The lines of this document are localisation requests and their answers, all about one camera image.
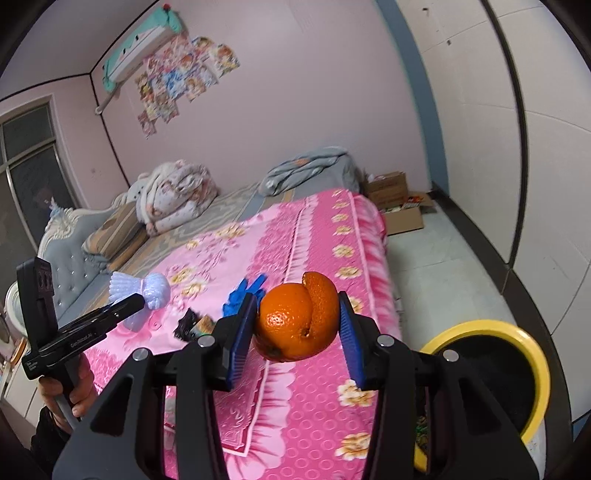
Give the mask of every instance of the window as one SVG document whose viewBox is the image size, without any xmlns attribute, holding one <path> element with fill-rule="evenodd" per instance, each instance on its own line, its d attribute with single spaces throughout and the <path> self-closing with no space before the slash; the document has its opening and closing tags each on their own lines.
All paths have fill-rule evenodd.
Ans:
<svg viewBox="0 0 591 480">
<path fill-rule="evenodd" d="M 54 198 L 75 207 L 56 148 L 49 105 L 0 125 L 0 303 L 17 266 L 37 254 Z"/>
</svg>

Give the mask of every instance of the pink wall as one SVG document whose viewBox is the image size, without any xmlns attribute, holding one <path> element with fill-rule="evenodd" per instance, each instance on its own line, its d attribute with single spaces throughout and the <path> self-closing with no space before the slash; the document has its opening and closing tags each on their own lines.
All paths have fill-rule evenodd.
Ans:
<svg viewBox="0 0 591 480">
<path fill-rule="evenodd" d="M 84 207 L 107 208 L 127 189 L 109 145 L 88 75 L 47 83 L 0 102 L 4 120 L 30 108 L 31 103 L 50 102 L 57 146 L 63 167 Z"/>
<path fill-rule="evenodd" d="M 192 38 L 228 44 L 242 66 L 193 103 L 181 97 L 180 116 L 159 119 L 149 139 L 136 85 L 125 83 L 103 117 L 130 181 L 185 158 L 227 191 L 299 153 L 342 145 L 366 171 L 404 170 L 411 188 L 428 188 L 406 74 L 371 0 L 170 3 Z M 102 63 L 92 74 L 99 100 Z"/>
</svg>

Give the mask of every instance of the yellow rim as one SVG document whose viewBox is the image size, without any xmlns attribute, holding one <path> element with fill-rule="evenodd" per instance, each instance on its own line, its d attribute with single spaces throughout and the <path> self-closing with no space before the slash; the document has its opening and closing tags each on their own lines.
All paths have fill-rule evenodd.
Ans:
<svg viewBox="0 0 591 480">
<path fill-rule="evenodd" d="M 534 406 L 527 424 L 521 432 L 521 440 L 523 443 L 528 443 L 544 419 L 550 398 L 548 362 L 544 352 L 529 333 L 511 323 L 499 320 L 473 320 L 456 325 L 437 335 L 421 351 L 423 353 L 437 353 L 456 340 L 476 335 L 495 336 L 509 342 L 523 354 L 531 366 L 535 381 Z M 427 456 L 417 445 L 414 446 L 414 466 L 421 472 L 427 470 Z"/>
</svg>

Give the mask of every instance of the screw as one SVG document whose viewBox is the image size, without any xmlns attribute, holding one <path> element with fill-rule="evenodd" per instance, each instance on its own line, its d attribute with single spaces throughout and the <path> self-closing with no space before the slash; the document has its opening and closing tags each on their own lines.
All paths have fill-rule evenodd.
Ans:
<svg viewBox="0 0 591 480">
<path fill-rule="evenodd" d="M 150 351 L 147 348 L 138 348 L 134 350 L 134 353 L 131 354 L 131 358 L 133 358 L 136 362 L 146 360 Z"/>
<path fill-rule="evenodd" d="M 201 335 L 201 337 L 197 339 L 197 344 L 204 348 L 212 346 L 214 343 L 216 343 L 216 339 L 213 335 Z"/>
<path fill-rule="evenodd" d="M 455 350 L 445 350 L 443 352 L 443 358 L 448 362 L 457 362 L 460 356 L 457 354 Z"/>
<path fill-rule="evenodd" d="M 378 337 L 378 345 L 379 346 L 392 346 L 394 344 L 394 337 L 390 335 L 380 335 Z"/>
</svg>

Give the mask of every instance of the person's hand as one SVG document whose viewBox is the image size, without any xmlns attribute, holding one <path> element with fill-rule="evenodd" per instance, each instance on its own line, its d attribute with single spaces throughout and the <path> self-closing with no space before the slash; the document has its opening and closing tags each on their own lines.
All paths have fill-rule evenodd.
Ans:
<svg viewBox="0 0 591 480">
<path fill-rule="evenodd" d="M 74 404 L 72 413 L 75 417 L 82 417 L 86 414 L 90 406 L 95 402 L 98 396 L 95 388 L 95 375 L 90 369 L 90 363 L 85 354 L 80 356 L 80 365 L 78 367 L 79 381 L 76 388 L 70 393 L 70 401 Z M 39 378 L 39 392 L 45 402 L 45 405 L 53 413 L 56 425 L 65 432 L 72 433 L 72 427 L 63 416 L 60 407 L 56 403 L 55 397 L 63 394 L 61 383 L 55 378 Z"/>
</svg>

